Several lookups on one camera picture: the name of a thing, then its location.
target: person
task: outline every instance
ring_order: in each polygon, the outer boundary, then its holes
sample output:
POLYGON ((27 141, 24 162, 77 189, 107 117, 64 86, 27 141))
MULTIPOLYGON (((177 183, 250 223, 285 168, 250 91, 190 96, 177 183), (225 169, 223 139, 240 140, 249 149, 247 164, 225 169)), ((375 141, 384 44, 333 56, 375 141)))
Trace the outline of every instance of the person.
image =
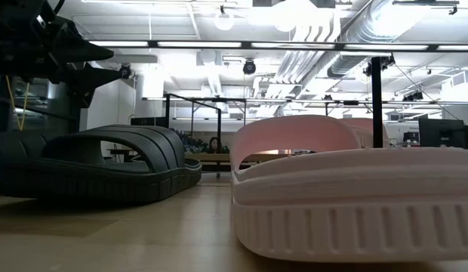
POLYGON ((212 137, 209 141, 209 150, 208 153, 217 153, 217 145, 220 144, 217 142, 217 137, 212 137))

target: desk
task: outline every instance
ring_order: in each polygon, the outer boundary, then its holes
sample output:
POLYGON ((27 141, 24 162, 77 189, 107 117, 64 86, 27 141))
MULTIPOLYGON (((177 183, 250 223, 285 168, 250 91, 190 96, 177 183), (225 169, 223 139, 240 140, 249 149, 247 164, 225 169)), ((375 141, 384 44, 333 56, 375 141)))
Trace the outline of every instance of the desk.
MULTIPOLYGON (((134 150, 130 148, 118 148, 118 149, 108 149, 111 155, 122 155, 124 157, 124 162, 130 162, 131 158, 135 155, 134 150)), ((252 154, 243 159, 243 162, 267 162, 274 159, 281 159, 288 156, 293 156, 290 154, 252 154)), ((207 153, 186 153, 186 159, 196 159, 200 162, 230 162, 229 154, 207 154, 207 153)))
POLYGON ((121 155, 123 156, 123 162, 131 162, 131 160, 137 155, 137 152, 130 148, 117 148, 117 149, 108 149, 110 155, 121 155))
MULTIPOLYGON (((288 154, 252 154, 243 159, 243 162, 267 162, 274 159, 281 159, 291 155, 288 154)), ((197 159, 200 162, 230 162, 229 154, 206 154, 197 153, 191 154, 186 153, 187 159, 197 159)))

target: overhead lamp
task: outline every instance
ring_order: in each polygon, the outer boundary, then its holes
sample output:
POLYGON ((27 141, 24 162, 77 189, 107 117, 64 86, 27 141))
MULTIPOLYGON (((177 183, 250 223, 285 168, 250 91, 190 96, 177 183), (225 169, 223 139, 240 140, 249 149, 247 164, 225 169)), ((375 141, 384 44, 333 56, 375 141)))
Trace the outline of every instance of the overhead lamp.
POLYGON ((221 10, 214 16, 214 25, 220 30, 229 30, 234 26, 234 14, 229 10, 224 10, 223 6, 220 6, 221 10))
POLYGON ((90 41, 93 45, 103 47, 135 47, 148 48, 149 43, 145 41, 90 41))
POLYGON ((337 10, 343 11, 352 8, 353 3, 352 2, 340 2, 336 1, 334 8, 337 10))
POLYGON ((342 56, 366 56, 366 57, 391 57, 392 53, 389 52, 354 52, 354 51, 341 51, 342 56))
POLYGON ((413 51, 423 51, 428 49, 428 45, 345 45, 344 49, 346 50, 380 50, 380 51, 397 51, 397 50, 413 50, 413 51))
POLYGON ((468 45, 439 45, 437 51, 468 51, 468 45))
POLYGON ((204 120, 205 118, 184 118, 184 117, 174 117, 172 120, 179 120, 179 121, 191 121, 191 120, 204 120))
POLYGON ((246 102, 288 102, 287 99, 246 99, 246 102))
POLYGON ((157 42, 160 48, 240 48, 241 42, 157 42))
POLYGON ((296 43, 296 42, 252 42, 252 48, 279 48, 279 49, 333 49, 332 44, 323 43, 296 43))
MULTIPOLYGON (((219 5, 218 1, 192 1, 192 0, 82 0, 84 3, 102 3, 102 4, 136 4, 136 5, 185 5, 187 3, 194 5, 219 5)), ((230 7, 237 6, 236 2, 225 3, 230 7)))
MULTIPOLYGON (((177 121, 214 121, 217 120, 217 118, 189 118, 189 117, 174 117, 172 120, 177 120, 177 121)), ((244 121, 243 118, 221 118, 222 121, 244 121)), ((246 118, 246 121, 258 121, 262 119, 256 119, 256 118, 246 118)))
POLYGON ((222 61, 242 64, 245 62, 245 59, 243 57, 236 57, 236 56, 222 56, 222 61))
POLYGON ((433 6, 433 7, 453 7, 454 5, 459 5, 459 1, 449 0, 449 1, 434 1, 434 0, 401 0, 394 1, 392 5, 415 5, 415 6, 433 6))

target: white ceiling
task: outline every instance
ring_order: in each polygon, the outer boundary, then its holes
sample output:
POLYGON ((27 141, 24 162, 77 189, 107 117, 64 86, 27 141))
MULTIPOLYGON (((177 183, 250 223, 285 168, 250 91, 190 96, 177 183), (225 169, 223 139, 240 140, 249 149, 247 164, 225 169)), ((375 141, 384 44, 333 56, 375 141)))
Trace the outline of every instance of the white ceiling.
MULTIPOLYGON (((347 22, 367 0, 352 0, 351 11, 344 12, 347 22)), ((57 0, 49 1, 55 6, 57 0)), ((214 25, 215 7, 193 7, 195 25, 191 21, 187 6, 149 6, 84 3, 80 0, 68 0, 60 12, 61 16, 73 20, 86 39, 205 39, 205 40, 263 40, 280 41, 292 39, 294 31, 281 32, 274 26, 255 26, 242 16, 249 12, 246 7, 249 1, 242 0, 239 5, 245 7, 236 12, 235 25, 228 31, 218 29, 214 25)), ((413 28, 398 38, 398 42, 468 42, 468 9, 459 9, 453 15, 448 15, 449 9, 434 9, 413 28)), ((224 55, 254 58, 257 73, 275 73, 282 62, 285 51, 221 51, 224 55)), ((121 49, 115 50, 117 55, 155 55, 165 68, 165 90, 197 89, 207 85, 205 69, 196 66, 195 50, 158 50, 158 49, 121 49)), ((414 82, 422 82, 450 67, 468 66, 468 54, 395 54, 397 65, 408 74, 414 82)), ((118 67, 115 59, 110 65, 118 67)), ((254 76, 244 76, 242 65, 232 65, 220 69, 220 80, 223 85, 252 86, 254 76)), ((340 89, 333 94, 337 99, 364 99, 370 91, 370 82, 366 82, 361 70, 356 70, 348 79, 340 82, 340 89)), ((384 97, 392 97, 393 92, 400 91, 411 85, 396 67, 390 67, 383 73, 384 97)), ((427 86, 432 92, 440 90, 440 84, 427 86)))

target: fluorescent light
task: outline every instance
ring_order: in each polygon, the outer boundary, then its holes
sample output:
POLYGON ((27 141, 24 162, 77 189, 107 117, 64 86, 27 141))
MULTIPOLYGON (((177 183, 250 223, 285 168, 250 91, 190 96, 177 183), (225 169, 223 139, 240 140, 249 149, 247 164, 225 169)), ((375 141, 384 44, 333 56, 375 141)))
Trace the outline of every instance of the fluorescent light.
POLYGON ((468 45, 439 45, 437 51, 468 51, 468 45))
MULTIPOLYGON (((148 4, 148 5, 218 5, 219 1, 191 1, 191 0, 82 0, 84 3, 104 3, 104 4, 148 4)), ((224 7, 236 7, 236 2, 222 2, 224 7)))
POLYGON ((149 47, 149 43, 143 41, 90 41, 90 43, 103 47, 149 47))
MULTIPOLYGON (((192 118, 189 117, 174 117, 172 118, 173 120, 181 120, 181 121, 192 121, 192 118)), ((194 121, 217 121, 216 117, 212 118, 194 118, 194 121)), ((243 118, 221 118, 222 121, 244 121, 243 118)), ((262 119, 257 119, 257 118, 246 118, 246 121, 258 121, 262 119)))
POLYGON ((243 63, 245 58, 236 56, 222 56, 222 61, 243 63))
POLYGON ((381 51, 397 51, 397 50, 426 50, 428 45, 345 45, 344 49, 348 50, 381 50, 381 51))
POLYGON ((390 57, 392 54, 389 52, 369 52, 369 51, 362 51, 362 52, 352 52, 352 51, 341 51, 340 55, 342 56, 375 56, 375 57, 390 57))
POLYGON ((454 7, 455 5, 459 5, 459 1, 454 1, 454 0, 450 0, 450 1, 444 1, 444 0, 439 0, 439 1, 432 1, 432 2, 424 2, 424 3, 420 3, 418 1, 399 1, 399 0, 395 0, 394 2, 392 2, 392 5, 414 5, 414 6, 433 6, 433 7, 454 7))
MULTIPOLYGON (((173 120, 192 121, 192 118, 174 117, 173 120)), ((194 120, 205 120, 205 118, 194 118, 194 120)))
POLYGON ((281 49, 333 49, 332 44, 302 43, 302 42, 252 42, 252 48, 281 48, 281 49))
POLYGON ((286 99, 246 99, 246 102, 288 102, 286 99))
POLYGON ((336 5, 334 6, 334 8, 336 8, 339 11, 342 11, 342 10, 347 10, 347 9, 352 8, 352 6, 353 6, 352 2, 346 2, 346 3, 336 2, 336 5))
POLYGON ((241 42, 158 42, 160 48, 240 48, 241 42))

